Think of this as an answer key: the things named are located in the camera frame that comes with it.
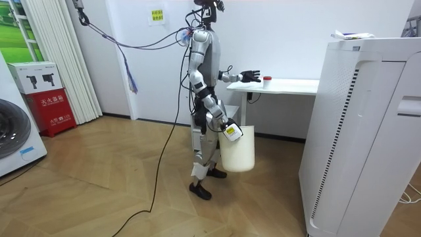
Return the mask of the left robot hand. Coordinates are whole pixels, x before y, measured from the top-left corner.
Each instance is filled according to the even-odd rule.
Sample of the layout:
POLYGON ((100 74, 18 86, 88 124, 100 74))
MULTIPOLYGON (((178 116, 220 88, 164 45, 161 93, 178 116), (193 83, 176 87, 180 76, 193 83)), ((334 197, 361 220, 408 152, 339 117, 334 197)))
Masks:
POLYGON ((246 70, 241 72, 242 79, 241 82, 249 83, 249 82, 261 82, 260 71, 259 70, 246 70))

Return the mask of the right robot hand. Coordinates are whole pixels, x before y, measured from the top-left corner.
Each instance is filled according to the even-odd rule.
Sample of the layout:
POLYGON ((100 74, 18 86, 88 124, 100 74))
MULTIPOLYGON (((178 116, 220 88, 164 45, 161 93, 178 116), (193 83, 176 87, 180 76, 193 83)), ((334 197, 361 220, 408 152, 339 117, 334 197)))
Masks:
POLYGON ((240 139, 243 135, 242 129, 231 118, 229 118, 226 123, 222 124, 220 128, 225 137, 231 142, 240 139))

